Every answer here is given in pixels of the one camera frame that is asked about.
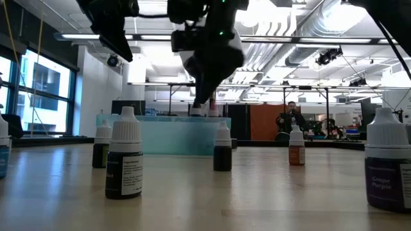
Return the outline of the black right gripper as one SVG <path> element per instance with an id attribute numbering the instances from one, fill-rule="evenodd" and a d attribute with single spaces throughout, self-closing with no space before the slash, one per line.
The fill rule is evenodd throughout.
<path id="1" fill-rule="evenodd" d="M 244 63 L 234 28 L 236 12 L 248 1 L 169 0 L 167 13 L 183 30 L 171 34 L 171 50 L 180 53 L 185 70 L 195 77 L 193 108 L 200 108 L 219 84 Z"/>

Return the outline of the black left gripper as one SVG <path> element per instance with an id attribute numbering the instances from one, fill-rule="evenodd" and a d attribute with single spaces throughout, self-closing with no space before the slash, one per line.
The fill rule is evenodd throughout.
<path id="1" fill-rule="evenodd" d="M 125 37 L 126 17 L 137 17 L 137 0 L 76 0 L 91 23 L 91 30 L 99 34 L 100 42 L 127 62 L 133 55 Z"/>

